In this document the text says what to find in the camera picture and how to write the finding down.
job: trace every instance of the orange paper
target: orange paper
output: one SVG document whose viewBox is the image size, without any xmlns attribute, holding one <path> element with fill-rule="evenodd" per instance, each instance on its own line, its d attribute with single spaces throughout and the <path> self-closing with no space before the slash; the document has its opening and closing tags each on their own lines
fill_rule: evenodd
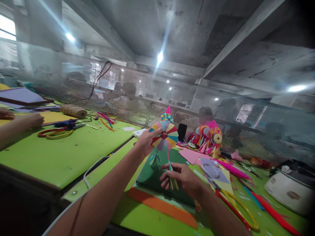
<svg viewBox="0 0 315 236">
<path fill-rule="evenodd" d="M 155 210 L 158 210 L 172 218 L 183 222 L 184 224 L 197 229 L 197 221 L 195 215 L 188 213 L 182 209 L 172 206 L 154 196 L 132 187 L 128 191 L 128 196 L 141 202 Z"/>
</svg>

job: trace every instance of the ceiling light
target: ceiling light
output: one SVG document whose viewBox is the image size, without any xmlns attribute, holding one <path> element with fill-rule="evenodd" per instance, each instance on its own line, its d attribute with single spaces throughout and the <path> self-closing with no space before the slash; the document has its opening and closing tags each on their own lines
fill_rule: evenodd
<svg viewBox="0 0 315 236">
<path fill-rule="evenodd" d="M 289 92 L 298 92 L 301 91 L 303 89 L 306 89 L 305 85 L 297 85 L 297 86 L 292 86 L 291 88 L 289 88 Z"/>
<path fill-rule="evenodd" d="M 160 63 L 162 60 L 163 60 L 163 53 L 160 52 L 160 53 L 158 54 L 158 56 L 157 56 L 157 61 L 158 61 L 158 63 Z"/>
<path fill-rule="evenodd" d="M 68 38 L 68 40 L 70 40 L 71 42 L 74 42 L 75 41 L 75 38 L 69 34 L 69 33 L 66 33 L 66 37 Z"/>
</svg>

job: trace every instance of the person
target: person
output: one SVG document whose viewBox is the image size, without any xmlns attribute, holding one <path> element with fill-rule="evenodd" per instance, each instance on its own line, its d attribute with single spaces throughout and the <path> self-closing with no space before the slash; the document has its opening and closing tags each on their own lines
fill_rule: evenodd
<svg viewBox="0 0 315 236">
<path fill-rule="evenodd" d="M 40 113 L 15 117 L 13 112 L 5 108 L 0 108 L 0 119 L 12 120 L 0 127 L 0 150 L 5 148 L 22 132 L 41 126 L 44 122 L 44 117 Z"/>
<path fill-rule="evenodd" d="M 44 235 L 102 235 L 127 184 L 143 159 L 153 150 L 152 139 L 161 131 L 161 128 L 153 132 L 149 132 L 148 129 L 144 131 L 125 157 L 92 189 L 73 203 Z M 160 178 L 161 186 L 169 189 L 170 177 L 179 180 L 190 197 L 200 203 L 216 235 L 251 235 L 211 188 L 187 165 L 179 163 L 171 165 L 176 171 L 165 171 Z"/>
</svg>

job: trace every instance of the white paper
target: white paper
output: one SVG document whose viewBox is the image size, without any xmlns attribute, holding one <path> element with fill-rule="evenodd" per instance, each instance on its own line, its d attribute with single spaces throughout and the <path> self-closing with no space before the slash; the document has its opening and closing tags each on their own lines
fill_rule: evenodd
<svg viewBox="0 0 315 236">
<path fill-rule="evenodd" d="M 127 127 L 127 128 L 122 128 L 124 131 L 132 131 L 132 130 L 136 130 L 135 127 Z"/>
</svg>

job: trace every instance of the mesh partition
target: mesh partition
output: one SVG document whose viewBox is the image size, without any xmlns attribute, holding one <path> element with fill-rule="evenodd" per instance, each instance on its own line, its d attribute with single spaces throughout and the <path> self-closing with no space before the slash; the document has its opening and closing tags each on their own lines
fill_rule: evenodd
<svg viewBox="0 0 315 236">
<path fill-rule="evenodd" d="M 28 82 L 44 96 L 67 103 L 88 97 L 104 66 L 102 61 L 10 40 L 1 40 L 0 50 L 1 71 Z M 4 81 L 12 83 L 13 79 Z M 238 149 L 244 156 L 274 163 L 294 158 L 315 165 L 314 115 L 297 109 L 114 64 L 101 77 L 85 108 L 148 128 L 168 106 L 175 126 L 187 125 L 186 138 L 201 122 L 214 119 L 223 131 L 224 151 Z"/>
</svg>

